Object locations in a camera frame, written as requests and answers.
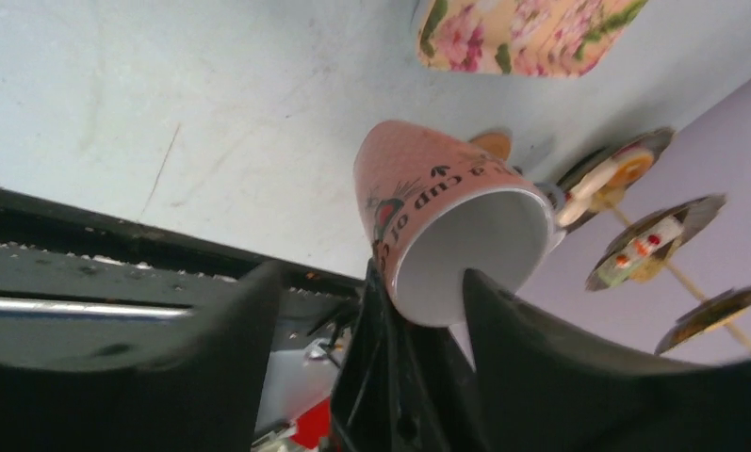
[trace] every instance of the floor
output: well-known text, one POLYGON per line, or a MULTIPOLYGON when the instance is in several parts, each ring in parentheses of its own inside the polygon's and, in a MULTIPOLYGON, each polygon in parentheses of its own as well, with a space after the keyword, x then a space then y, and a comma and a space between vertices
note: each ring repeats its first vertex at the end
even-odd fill
POLYGON ((509 127, 541 179, 751 77, 751 0, 651 0, 577 80, 428 71, 413 7, 0 0, 0 186, 361 277, 351 165, 378 121, 509 127))

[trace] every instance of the mug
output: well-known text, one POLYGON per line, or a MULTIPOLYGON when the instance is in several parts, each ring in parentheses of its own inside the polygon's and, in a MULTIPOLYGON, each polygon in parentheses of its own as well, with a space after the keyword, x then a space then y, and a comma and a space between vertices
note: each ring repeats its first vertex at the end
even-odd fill
POLYGON ((516 291, 547 254, 549 200, 477 146, 385 121, 364 139, 353 173, 376 267, 397 311, 415 324, 465 320, 465 269, 516 291))

